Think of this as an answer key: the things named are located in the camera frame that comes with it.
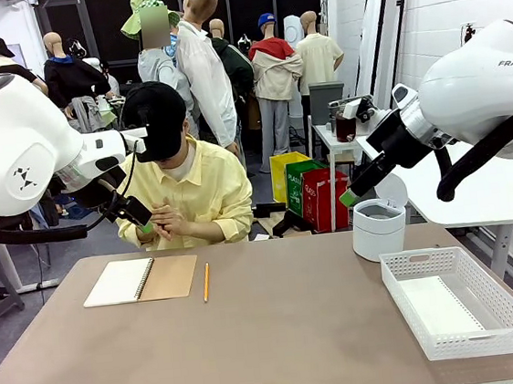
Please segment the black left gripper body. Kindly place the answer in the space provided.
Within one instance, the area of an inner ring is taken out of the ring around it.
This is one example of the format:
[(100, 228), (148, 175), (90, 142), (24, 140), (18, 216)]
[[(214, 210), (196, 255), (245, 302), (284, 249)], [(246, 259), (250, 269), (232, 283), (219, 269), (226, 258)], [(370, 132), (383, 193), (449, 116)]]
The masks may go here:
[(88, 185), (74, 192), (75, 201), (82, 207), (107, 206), (113, 199), (113, 193), (125, 179), (125, 172), (119, 166), (102, 173)]

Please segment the person's left hand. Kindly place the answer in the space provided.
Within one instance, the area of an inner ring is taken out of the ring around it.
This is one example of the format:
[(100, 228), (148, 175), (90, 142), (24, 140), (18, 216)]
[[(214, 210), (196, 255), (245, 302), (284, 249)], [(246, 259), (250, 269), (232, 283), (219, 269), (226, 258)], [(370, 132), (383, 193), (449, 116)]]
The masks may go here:
[(180, 236), (193, 235), (194, 226), (178, 210), (170, 210), (165, 219), (165, 227), (170, 234)]

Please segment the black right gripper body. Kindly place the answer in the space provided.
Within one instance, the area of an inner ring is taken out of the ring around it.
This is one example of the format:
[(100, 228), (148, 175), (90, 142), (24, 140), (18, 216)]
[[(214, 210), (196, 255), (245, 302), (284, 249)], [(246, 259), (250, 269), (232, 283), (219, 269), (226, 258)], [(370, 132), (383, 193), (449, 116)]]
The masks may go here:
[(407, 130), (399, 112), (384, 117), (367, 142), (379, 152), (373, 161), (379, 168), (413, 165), (423, 158), (421, 142)]

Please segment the person's right hand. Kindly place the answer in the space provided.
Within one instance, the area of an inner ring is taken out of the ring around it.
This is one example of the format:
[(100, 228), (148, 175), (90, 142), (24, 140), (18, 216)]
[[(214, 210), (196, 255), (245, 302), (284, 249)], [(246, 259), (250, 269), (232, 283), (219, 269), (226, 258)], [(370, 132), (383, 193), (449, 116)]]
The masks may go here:
[(150, 218), (150, 223), (152, 225), (153, 230), (162, 238), (167, 241), (171, 241), (173, 239), (172, 234), (170, 234), (165, 227), (165, 216), (170, 211), (170, 206), (168, 204), (154, 204), (152, 206), (152, 217)]

